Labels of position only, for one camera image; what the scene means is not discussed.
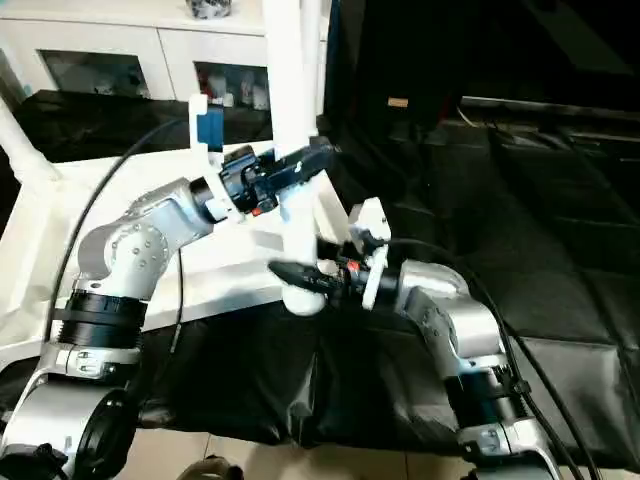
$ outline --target white cabinet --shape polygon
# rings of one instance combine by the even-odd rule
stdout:
[[[325,15],[328,0],[323,0]],[[328,21],[322,20],[316,110],[322,112]],[[1,0],[0,49],[26,95],[41,89],[268,109],[262,0],[196,20],[184,0]]]
[[[206,93],[214,103],[268,110],[267,42],[264,36],[159,30],[176,99]],[[326,42],[320,42],[316,109],[324,100]]]
[[[175,98],[155,29],[0,20],[0,38],[27,93],[59,89]]]

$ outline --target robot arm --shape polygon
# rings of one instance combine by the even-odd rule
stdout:
[[[319,144],[275,162],[243,148],[226,157],[218,175],[160,187],[89,232],[78,248],[81,273],[55,312],[60,331],[43,345],[2,436],[0,476],[115,476],[137,424],[127,385],[139,362],[147,302],[173,254],[230,215],[274,209],[278,192],[306,182],[335,154]]]
[[[386,242],[362,230],[355,237],[355,245],[364,239],[370,248],[345,245],[337,255],[334,248],[331,259],[339,267],[337,276],[291,262],[272,261],[269,268],[285,282],[330,299],[355,300],[369,309],[391,308],[416,327],[458,420],[457,438],[465,459],[478,467],[467,478],[559,480],[546,435],[524,407],[528,385],[513,374],[496,319],[471,296],[464,278],[449,267],[413,260],[405,261],[400,272],[376,273],[380,263],[375,252],[381,243],[386,248]],[[356,258],[364,253],[364,260],[354,259],[354,253]],[[365,296],[372,282],[371,300]]]

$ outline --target black fabric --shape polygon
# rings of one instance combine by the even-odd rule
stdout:
[[[639,212],[628,188],[637,150],[625,145],[621,161],[609,144],[587,154],[524,148],[484,129],[448,130],[439,146],[373,141],[349,124],[331,134],[352,154],[329,172],[343,202],[378,195],[395,237],[462,255],[526,337],[596,460],[640,471]],[[38,147],[47,153],[46,142]],[[91,143],[77,148],[84,154]],[[420,246],[389,255],[395,266],[405,258],[433,259]],[[154,378],[172,334],[144,335],[149,425],[268,444],[458,453],[429,353],[398,318],[330,307],[299,318],[273,303],[190,322],[166,375]],[[534,398],[575,451],[516,353]],[[28,372],[21,362],[0,374],[0,403],[15,402]]]

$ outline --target shelf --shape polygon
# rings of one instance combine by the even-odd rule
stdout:
[[[329,0],[323,2],[326,40]],[[0,19],[83,22],[177,30],[264,35],[261,0],[233,0],[231,15],[197,20],[183,0],[0,0]]]

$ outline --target white pipe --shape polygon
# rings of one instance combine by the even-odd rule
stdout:
[[[273,146],[282,158],[309,144],[305,77],[302,63],[300,0],[263,0]],[[280,194],[284,222],[282,243],[287,259],[315,264],[318,259],[310,185]],[[313,315],[324,296],[285,285],[282,300],[296,315]]]
[[[59,180],[60,172],[36,150],[0,98],[0,145],[9,157],[13,174],[23,185],[38,185]]]
[[[309,135],[318,134],[316,125],[316,96],[318,94],[318,59],[320,58],[321,0],[302,0],[302,52]]]

